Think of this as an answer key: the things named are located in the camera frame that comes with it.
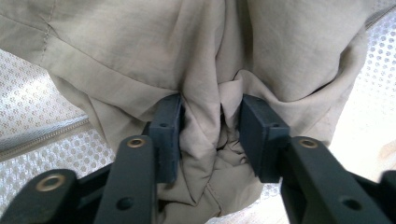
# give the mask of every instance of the beige fabric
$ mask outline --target beige fabric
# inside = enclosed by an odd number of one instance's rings
[[[370,8],[366,0],[1,0],[0,48],[48,69],[114,149],[179,91],[182,162],[177,182],[159,186],[169,202],[160,220],[202,223],[261,192],[237,141],[243,92],[267,100],[293,135],[331,141],[364,62]]]

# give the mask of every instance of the khaki pants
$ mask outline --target khaki pants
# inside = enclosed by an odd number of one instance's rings
[[[46,68],[112,148],[180,92],[182,161],[176,183],[159,186],[160,219],[203,223],[262,190],[238,143],[243,93],[265,99],[292,135],[330,143],[364,63],[369,5],[0,0],[0,48]]]

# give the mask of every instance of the crumpled cloth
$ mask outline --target crumpled cloth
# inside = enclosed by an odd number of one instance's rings
[[[242,94],[327,144],[366,55],[371,2],[0,0],[0,48],[46,68],[112,148],[156,104],[186,109],[163,223],[203,223],[253,203],[262,184],[238,142]]]

